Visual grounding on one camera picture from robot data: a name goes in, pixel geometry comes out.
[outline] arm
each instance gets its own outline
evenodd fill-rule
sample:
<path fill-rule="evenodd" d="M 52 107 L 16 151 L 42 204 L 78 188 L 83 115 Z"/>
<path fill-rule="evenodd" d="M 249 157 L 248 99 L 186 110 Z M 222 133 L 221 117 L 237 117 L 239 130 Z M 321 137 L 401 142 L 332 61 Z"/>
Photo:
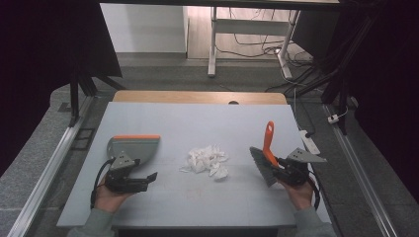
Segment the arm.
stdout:
<path fill-rule="evenodd" d="M 279 183 L 286 188 L 290 200 L 297 210 L 294 215 L 297 231 L 295 236 L 336 236 L 332 225 L 322 222 L 314 207 L 311 206 L 313 189 L 308 182 L 298 187 L 291 187 L 281 181 Z"/>
<path fill-rule="evenodd" d="M 115 236 L 111 230 L 114 213 L 121 204 L 133 194 L 116 194 L 105 186 L 105 178 L 97 187 L 95 207 L 82 227 L 72 228 L 67 237 Z"/>

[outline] gray sleeve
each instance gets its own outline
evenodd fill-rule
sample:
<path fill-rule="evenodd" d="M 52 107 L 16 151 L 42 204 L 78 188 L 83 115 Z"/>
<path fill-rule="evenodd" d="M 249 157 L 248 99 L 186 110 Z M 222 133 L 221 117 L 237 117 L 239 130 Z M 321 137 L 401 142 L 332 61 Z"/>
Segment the gray sleeve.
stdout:
<path fill-rule="evenodd" d="M 336 236 L 330 223 L 322 222 L 314 207 L 299 210 L 295 213 L 296 237 Z"/>
<path fill-rule="evenodd" d="M 67 237 L 114 237 L 111 230 L 113 214 L 104 210 L 93 208 L 84 226 L 72 228 Z"/>

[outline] white wall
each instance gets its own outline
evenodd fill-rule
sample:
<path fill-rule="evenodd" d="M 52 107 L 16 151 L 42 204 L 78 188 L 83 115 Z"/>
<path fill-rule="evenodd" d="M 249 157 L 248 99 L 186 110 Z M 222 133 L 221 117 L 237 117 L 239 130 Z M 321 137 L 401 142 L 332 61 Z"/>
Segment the white wall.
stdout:
<path fill-rule="evenodd" d="M 186 52 L 182 6 L 101 4 L 116 52 Z"/>

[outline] person's left hand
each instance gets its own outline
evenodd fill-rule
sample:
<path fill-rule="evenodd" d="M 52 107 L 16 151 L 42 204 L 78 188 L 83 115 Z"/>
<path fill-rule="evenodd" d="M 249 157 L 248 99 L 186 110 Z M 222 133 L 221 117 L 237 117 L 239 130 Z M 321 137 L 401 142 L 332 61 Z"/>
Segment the person's left hand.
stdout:
<path fill-rule="evenodd" d="M 123 202 L 134 194 L 117 194 L 105 186 L 105 177 L 96 188 L 95 208 L 115 213 Z"/>

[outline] white tabletop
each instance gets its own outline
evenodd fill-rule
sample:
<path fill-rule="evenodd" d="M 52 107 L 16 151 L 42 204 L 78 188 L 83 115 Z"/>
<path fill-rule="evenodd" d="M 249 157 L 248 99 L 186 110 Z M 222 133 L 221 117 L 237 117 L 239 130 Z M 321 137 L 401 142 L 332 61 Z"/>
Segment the white tabletop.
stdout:
<path fill-rule="evenodd" d="M 109 103 L 58 226 L 83 225 L 90 193 L 106 146 L 117 134 L 160 134 L 155 157 L 135 168 L 132 178 L 158 172 L 148 191 L 130 197 L 114 218 L 123 228 L 267 227 L 294 225 L 293 206 L 280 185 L 267 188 L 249 147 L 262 148 L 269 120 L 275 123 L 271 146 L 286 157 L 304 148 L 290 106 Z M 209 173 L 183 173 L 194 148 L 217 145 L 229 156 L 228 179 Z M 330 222 L 323 200 L 317 210 Z"/>

